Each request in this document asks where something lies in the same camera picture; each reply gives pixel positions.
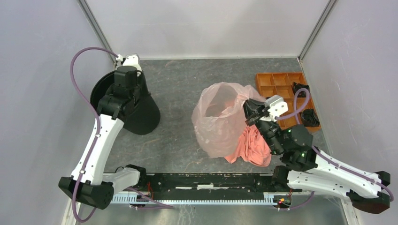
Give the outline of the black plastic trash bin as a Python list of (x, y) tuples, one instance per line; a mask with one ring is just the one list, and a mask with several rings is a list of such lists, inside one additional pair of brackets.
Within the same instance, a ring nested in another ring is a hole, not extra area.
[(140, 99), (124, 99), (107, 94), (111, 85), (112, 72), (102, 77), (94, 86), (90, 103), (98, 115), (120, 119), (123, 128), (137, 135), (154, 131), (161, 118), (160, 110), (146, 86), (146, 96)]

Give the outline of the pink plastic trash bag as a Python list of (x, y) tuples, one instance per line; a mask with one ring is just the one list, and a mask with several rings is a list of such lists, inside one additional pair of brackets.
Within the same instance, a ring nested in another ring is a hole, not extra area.
[(191, 121), (199, 146), (210, 158), (231, 155), (246, 128), (244, 103), (265, 102), (251, 85), (220, 82), (205, 88), (193, 110)]

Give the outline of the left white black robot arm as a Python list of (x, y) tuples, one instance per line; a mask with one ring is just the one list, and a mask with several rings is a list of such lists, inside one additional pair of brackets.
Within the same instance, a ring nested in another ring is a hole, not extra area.
[(149, 134), (157, 128), (161, 114), (139, 65), (120, 66), (103, 76), (88, 102), (95, 116), (90, 139), (71, 175), (61, 177), (58, 186), (71, 200), (103, 210), (126, 188), (142, 191), (147, 186), (145, 169), (134, 165), (104, 177), (119, 132)]

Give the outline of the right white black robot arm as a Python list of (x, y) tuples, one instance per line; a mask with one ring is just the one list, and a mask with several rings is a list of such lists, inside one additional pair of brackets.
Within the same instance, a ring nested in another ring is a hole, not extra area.
[(257, 128), (271, 154), (282, 162), (271, 178), (274, 190), (331, 195), (371, 214), (384, 212), (394, 201), (388, 172), (366, 172), (333, 158), (313, 145), (313, 136), (302, 124), (281, 129), (276, 120), (288, 109), (281, 96), (264, 102), (248, 99), (243, 109), (247, 125)]

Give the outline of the orange compartment tray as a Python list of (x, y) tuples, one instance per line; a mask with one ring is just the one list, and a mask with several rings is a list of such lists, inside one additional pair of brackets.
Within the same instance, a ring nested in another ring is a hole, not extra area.
[(306, 93), (301, 92), (294, 105), (294, 96), (298, 89), (309, 86), (302, 73), (258, 73), (255, 77), (256, 88), (260, 95), (269, 98), (273, 95), (283, 97), (288, 105), (288, 112), (282, 116), (293, 113), (296, 109), (304, 107), (296, 116), (279, 120), (277, 123), (281, 129), (287, 129), (297, 124), (305, 125), (310, 133), (315, 133), (321, 129), (320, 121), (315, 110), (312, 99), (305, 104)]

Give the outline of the salmon pink cloth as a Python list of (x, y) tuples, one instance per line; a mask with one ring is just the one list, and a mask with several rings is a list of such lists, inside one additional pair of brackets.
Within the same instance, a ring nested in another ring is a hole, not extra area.
[(271, 162), (271, 150), (255, 125), (247, 126), (238, 139), (236, 150), (224, 157), (230, 164), (242, 158), (245, 162), (267, 167)]

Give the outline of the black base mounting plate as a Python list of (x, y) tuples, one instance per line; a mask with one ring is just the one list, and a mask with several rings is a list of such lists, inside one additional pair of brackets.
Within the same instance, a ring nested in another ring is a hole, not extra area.
[(270, 173), (148, 173), (134, 187), (155, 200), (259, 200), (291, 191)]

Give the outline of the left aluminium corner post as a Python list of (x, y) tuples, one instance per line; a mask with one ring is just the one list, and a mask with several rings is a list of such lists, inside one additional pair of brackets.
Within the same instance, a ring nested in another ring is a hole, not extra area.
[(100, 27), (100, 24), (98, 23), (97, 19), (95, 18), (95, 15), (92, 12), (88, 2), (86, 0), (77, 0), (77, 3), (79, 4), (82, 12), (84, 13), (85, 17), (87, 18), (89, 24), (91, 25), (101, 46), (109, 51), (113, 51), (102, 28)]

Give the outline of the aluminium corner post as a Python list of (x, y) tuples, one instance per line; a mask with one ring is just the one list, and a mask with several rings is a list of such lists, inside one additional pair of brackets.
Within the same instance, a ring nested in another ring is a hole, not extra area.
[(319, 32), (323, 28), (324, 23), (328, 19), (330, 13), (332, 12), (332, 10), (333, 10), (333, 8), (334, 8), (334, 6), (336, 5), (337, 2), (338, 2), (338, 0), (328, 0), (328, 2), (326, 4), (325, 8), (323, 9), (319, 19), (317, 20), (314, 28), (312, 29), (307, 41), (305, 42), (300, 54), (297, 57), (297, 59), (298, 59), (300, 64), (302, 64), (302, 61), (304, 60), (305, 56), (309, 52), (312, 44), (316, 40)]
[(79, 4), (82, 12), (84, 13), (85, 17), (87, 18), (89, 24), (91, 25), (101, 46), (109, 51), (113, 51), (102, 28), (100, 27), (100, 24), (98, 23), (97, 19), (95, 18), (95, 15), (92, 12), (88, 2), (86, 0), (77, 0), (77, 3)]

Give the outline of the right aluminium corner post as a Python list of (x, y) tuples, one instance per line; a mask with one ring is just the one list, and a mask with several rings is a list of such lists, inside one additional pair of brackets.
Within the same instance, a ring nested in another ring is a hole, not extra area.
[(334, 6), (336, 5), (337, 2), (338, 2), (338, 0), (328, 0), (328, 2), (326, 4), (325, 8), (323, 9), (319, 19), (317, 20), (314, 28), (312, 29), (307, 41), (305, 42), (300, 54), (297, 57), (297, 59), (298, 59), (300, 64), (302, 64), (302, 61), (304, 60), (305, 56), (309, 52), (312, 44), (316, 40), (319, 32), (323, 28), (324, 23), (328, 19), (330, 13), (332, 12), (332, 10), (333, 10), (333, 8), (334, 8)]

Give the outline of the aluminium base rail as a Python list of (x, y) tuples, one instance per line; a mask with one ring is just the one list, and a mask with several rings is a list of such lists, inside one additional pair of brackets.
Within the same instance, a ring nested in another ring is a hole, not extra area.
[(77, 201), (104, 209), (110, 204), (144, 207), (150, 204), (272, 205), (294, 193), (316, 192), (347, 198), (348, 186), (308, 173), (275, 170), (261, 173), (147, 173), (132, 190), (117, 191), (109, 179), (99, 185), (80, 184)]

